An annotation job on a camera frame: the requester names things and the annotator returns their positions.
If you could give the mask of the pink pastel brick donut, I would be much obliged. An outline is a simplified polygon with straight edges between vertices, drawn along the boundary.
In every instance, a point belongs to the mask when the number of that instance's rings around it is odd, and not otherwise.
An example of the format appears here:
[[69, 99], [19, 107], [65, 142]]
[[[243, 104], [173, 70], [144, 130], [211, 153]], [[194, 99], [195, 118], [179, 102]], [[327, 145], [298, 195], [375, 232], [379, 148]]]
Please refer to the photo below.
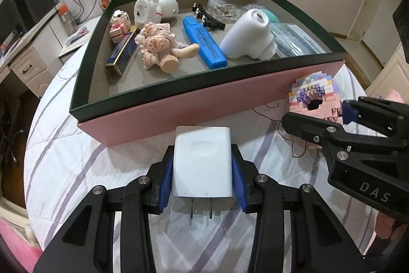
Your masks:
[[288, 111], [343, 124], [339, 89], [321, 71], [296, 79], [288, 92]]

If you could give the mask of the white power adapter plug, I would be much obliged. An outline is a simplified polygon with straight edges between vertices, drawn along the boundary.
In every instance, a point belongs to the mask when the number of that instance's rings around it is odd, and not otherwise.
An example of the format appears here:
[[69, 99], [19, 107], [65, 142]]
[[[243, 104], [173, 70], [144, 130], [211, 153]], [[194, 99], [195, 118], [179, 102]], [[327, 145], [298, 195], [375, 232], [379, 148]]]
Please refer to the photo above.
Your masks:
[[233, 196], [231, 130], [228, 127], [181, 125], [175, 131], [172, 195], [190, 200], [189, 218], [194, 217], [194, 200]]

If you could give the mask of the clear dental flosser box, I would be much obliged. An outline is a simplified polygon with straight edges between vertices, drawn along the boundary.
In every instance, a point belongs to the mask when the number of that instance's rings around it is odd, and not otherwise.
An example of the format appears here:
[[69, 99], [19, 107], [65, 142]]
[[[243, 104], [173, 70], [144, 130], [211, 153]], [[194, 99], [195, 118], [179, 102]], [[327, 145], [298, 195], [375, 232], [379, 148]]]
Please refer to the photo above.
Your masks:
[[326, 51], [296, 24], [271, 23], [280, 58], [325, 54]]

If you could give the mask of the white fan-shaped plastic device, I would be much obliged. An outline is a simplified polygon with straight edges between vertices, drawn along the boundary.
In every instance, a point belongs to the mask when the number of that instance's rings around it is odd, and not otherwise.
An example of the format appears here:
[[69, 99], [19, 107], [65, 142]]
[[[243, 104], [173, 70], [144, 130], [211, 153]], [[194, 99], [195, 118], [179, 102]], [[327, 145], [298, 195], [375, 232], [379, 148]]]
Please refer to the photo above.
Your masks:
[[266, 13], [251, 9], [230, 28], [220, 43], [220, 50], [232, 60], [242, 56], [270, 60], [277, 50], [274, 38]]

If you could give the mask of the teal round ball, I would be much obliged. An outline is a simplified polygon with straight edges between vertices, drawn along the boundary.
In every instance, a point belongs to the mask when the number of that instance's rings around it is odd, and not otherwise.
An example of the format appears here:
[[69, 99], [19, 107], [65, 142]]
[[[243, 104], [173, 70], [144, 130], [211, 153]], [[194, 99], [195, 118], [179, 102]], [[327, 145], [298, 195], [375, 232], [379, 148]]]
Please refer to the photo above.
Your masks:
[[269, 10], [266, 10], [266, 9], [263, 9], [262, 11], [266, 14], [266, 16], [268, 17], [270, 23], [280, 23], [281, 22], [279, 20], [278, 16], [275, 13], [273, 13], [273, 12], [271, 12]]

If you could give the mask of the cat-ear girl doll figurine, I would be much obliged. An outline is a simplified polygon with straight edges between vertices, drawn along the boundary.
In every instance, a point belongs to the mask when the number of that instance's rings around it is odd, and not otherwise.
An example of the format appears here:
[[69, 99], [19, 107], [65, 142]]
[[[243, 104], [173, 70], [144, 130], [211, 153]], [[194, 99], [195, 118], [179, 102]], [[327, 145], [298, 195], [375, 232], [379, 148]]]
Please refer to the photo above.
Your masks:
[[179, 69], [180, 59], [191, 59], [198, 55], [198, 44], [184, 44], [175, 39], [170, 24], [147, 23], [135, 37], [142, 54], [143, 67], [147, 71], [153, 66], [165, 73]]

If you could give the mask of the blue highlighter marker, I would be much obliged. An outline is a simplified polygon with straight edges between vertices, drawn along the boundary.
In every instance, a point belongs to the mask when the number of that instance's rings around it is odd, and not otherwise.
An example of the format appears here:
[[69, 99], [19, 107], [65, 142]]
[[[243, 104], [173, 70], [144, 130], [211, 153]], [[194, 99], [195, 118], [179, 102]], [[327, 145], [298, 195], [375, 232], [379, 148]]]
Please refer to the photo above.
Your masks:
[[228, 65], [227, 58], [207, 29], [193, 16], [182, 20], [184, 32], [192, 44], [199, 45], [199, 56], [210, 69], [220, 69]]

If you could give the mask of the blue gold rectangular box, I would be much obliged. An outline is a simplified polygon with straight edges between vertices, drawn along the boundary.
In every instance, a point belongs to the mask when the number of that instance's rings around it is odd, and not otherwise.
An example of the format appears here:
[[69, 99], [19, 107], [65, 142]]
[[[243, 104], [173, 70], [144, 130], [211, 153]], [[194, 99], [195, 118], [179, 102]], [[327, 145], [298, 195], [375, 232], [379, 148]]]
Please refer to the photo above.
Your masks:
[[131, 57], [137, 49], [136, 32], [127, 32], [114, 47], [105, 63], [105, 70], [112, 78], [122, 77]]

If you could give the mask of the clear plastic bag with metal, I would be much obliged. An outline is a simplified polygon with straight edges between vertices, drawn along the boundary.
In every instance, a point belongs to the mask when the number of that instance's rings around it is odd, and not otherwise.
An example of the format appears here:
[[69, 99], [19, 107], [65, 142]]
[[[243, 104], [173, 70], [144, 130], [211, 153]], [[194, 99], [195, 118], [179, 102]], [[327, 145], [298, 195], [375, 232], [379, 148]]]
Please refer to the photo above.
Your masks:
[[226, 0], [208, 0], [207, 12], [220, 21], [236, 21], [240, 17], [240, 9]]

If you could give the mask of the black hair clip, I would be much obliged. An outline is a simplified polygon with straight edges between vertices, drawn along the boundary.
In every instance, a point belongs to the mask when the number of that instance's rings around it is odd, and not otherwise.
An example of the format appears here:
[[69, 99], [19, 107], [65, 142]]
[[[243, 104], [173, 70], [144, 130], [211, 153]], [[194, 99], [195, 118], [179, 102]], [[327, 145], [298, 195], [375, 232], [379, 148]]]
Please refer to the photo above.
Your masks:
[[224, 30], [225, 24], [212, 15], [210, 15], [200, 3], [194, 3], [192, 11], [196, 14], [196, 18], [201, 24], [209, 30]]

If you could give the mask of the white dog figurine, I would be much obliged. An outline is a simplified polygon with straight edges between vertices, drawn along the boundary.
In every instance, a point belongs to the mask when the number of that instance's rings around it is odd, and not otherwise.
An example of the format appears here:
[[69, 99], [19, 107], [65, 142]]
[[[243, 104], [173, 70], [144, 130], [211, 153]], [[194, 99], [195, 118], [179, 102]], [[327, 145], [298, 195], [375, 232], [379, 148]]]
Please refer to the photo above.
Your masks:
[[144, 26], [150, 22], [160, 24], [163, 18], [172, 18], [179, 13], [176, 0], [137, 0], [134, 5], [134, 23]]

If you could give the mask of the small pink brick figure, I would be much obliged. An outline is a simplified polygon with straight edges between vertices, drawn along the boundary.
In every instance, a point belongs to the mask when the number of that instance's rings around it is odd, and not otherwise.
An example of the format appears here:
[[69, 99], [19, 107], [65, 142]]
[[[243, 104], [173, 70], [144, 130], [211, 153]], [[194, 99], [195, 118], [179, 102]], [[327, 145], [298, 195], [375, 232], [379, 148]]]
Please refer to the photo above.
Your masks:
[[109, 21], [109, 36], [114, 44], [119, 43], [124, 35], [131, 28], [131, 20], [127, 12], [122, 10], [114, 11]]

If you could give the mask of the pink box with black rim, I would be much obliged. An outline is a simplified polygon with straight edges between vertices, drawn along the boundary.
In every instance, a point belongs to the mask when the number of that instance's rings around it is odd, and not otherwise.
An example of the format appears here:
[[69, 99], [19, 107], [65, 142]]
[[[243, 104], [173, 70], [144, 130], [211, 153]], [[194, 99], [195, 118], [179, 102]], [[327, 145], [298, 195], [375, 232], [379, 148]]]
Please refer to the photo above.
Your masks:
[[[184, 11], [206, 0], [177, 0]], [[287, 0], [228, 0], [261, 3], [307, 31], [322, 54], [267, 61], [241, 60], [210, 70], [199, 59], [178, 77], [144, 70], [129, 72], [130, 88], [110, 94], [104, 65], [110, 54], [109, 20], [117, 9], [132, 11], [136, 0], [113, 0], [98, 21], [78, 71], [70, 113], [79, 128], [105, 146], [115, 146], [235, 114], [286, 96], [300, 76], [334, 75], [346, 50], [315, 20]]]

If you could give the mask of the round table striped cloth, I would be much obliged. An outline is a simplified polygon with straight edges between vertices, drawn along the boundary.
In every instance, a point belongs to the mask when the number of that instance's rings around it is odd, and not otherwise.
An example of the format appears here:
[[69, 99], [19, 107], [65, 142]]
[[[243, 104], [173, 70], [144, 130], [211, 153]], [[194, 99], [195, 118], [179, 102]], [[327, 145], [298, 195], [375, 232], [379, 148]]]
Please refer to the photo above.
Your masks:
[[[24, 192], [30, 226], [46, 247], [82, 198], [96, 185], [125, 186], [160, 161], [173, 132], [108, 148], [84, 133], [69, 112], [85, 51], [77, 50], [54, 77], [35, 112], [24, 158]], [[271, 102], [213, 122], [228, 127], [232, 142], [260, 172], [280, 184], [309, 183], [326, 200], [360, 251], [374, 232], [375, 210], [327, 182], [322, 153], [286, 139], [279, 119], [284, 101]], [[234, 198], [171, 198], [150, 217], [158, 272], [245, 272], [256, 217]]]

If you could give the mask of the pink bed cushion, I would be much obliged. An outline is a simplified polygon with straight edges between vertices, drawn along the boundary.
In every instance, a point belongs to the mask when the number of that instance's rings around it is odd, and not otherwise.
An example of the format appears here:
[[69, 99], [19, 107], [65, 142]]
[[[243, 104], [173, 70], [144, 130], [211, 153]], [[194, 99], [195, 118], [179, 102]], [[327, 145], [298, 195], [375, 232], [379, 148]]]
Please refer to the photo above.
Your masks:
[[39, 245], [31, 245], [15, 228], [1, 218], [1, 236], [19, 264], [29, 273], [42, 255]]

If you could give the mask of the white side cabinet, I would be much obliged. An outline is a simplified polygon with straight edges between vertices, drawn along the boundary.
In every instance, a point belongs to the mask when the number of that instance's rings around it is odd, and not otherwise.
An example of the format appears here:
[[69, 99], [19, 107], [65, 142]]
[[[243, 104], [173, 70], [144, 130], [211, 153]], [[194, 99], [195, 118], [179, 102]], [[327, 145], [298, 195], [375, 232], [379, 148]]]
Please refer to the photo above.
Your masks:
[[58, 55], [58, 58], [63, 64], [66, 63], [81, 46], [88, 43], [99, 20], [100, 16], [86, 21], [75, 34], [66, 40], [60, 54]]

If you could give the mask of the white desk with drawers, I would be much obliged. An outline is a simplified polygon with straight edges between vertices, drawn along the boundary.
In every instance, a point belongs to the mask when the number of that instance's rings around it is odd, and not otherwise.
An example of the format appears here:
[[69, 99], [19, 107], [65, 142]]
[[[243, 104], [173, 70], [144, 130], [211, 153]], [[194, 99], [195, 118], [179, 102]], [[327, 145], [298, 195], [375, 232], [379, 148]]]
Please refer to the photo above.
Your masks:
[[50, 10], [1, 59], [1, 84], [14, 96], [29, 90], [41, 98], [63, 66], [67, 38], [58, 11]]

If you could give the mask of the orange lid water bottle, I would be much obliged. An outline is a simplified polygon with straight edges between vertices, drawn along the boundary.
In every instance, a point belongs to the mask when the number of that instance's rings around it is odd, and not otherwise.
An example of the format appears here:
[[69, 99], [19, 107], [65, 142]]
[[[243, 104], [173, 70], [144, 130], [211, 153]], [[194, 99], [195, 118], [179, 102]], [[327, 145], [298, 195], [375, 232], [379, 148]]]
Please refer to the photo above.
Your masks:
[[63, 22], [64, 29], [66, 30], [67, 34], [74, 34], [77, 31], [77, 23], [65, 3], [61, 3], [59, 5], [58, 14]]

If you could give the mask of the black computer monitor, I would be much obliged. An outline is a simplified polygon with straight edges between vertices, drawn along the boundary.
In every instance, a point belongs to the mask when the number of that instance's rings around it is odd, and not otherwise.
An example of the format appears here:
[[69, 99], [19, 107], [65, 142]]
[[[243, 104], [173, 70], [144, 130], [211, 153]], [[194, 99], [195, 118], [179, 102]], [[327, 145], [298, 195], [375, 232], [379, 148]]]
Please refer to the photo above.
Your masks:
[[27, 31], [24, 0], [1, 1], [1, 46], [8, 50]]

